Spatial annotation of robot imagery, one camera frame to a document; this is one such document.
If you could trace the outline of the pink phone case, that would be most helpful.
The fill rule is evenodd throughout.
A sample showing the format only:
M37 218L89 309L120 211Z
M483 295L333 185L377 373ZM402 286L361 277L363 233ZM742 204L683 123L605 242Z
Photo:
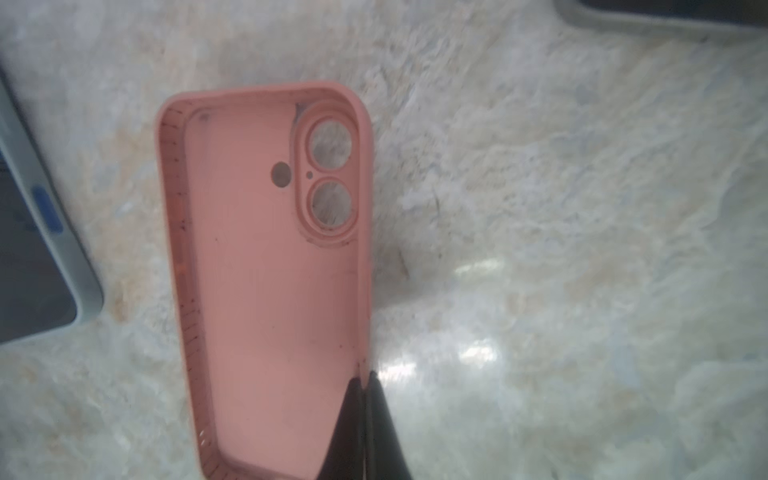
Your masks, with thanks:
M201 473L317 479L370 372L367 109L335 82L188 92L155 149Z

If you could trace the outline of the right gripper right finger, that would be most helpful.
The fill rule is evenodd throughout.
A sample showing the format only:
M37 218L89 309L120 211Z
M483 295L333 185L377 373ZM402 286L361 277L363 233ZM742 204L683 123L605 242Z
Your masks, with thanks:
M365 393L365 472L371 480L412 480L382 383L371 371Z

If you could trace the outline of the blue phone black screen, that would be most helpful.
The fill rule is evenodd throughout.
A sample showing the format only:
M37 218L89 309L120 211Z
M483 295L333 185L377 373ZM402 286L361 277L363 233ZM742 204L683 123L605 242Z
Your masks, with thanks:
M1 163L1 341L72 324L70 292L5 162Z

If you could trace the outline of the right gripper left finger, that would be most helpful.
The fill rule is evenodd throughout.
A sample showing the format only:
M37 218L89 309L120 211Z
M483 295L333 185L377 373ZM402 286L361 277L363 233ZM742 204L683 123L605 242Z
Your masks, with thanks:
M365 396L359 377L350 380L318 480L363 480Z

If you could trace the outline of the light blue phone case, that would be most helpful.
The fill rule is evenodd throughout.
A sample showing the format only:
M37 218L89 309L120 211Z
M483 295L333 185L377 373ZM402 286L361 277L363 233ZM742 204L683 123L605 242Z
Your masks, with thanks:
M48 250L75 300L77 316L68 326L14 340L18 342L68 329L95 319L104 305L103 290L85 250L56 194L32 135L6 79L1 80L1 163L19 187Z

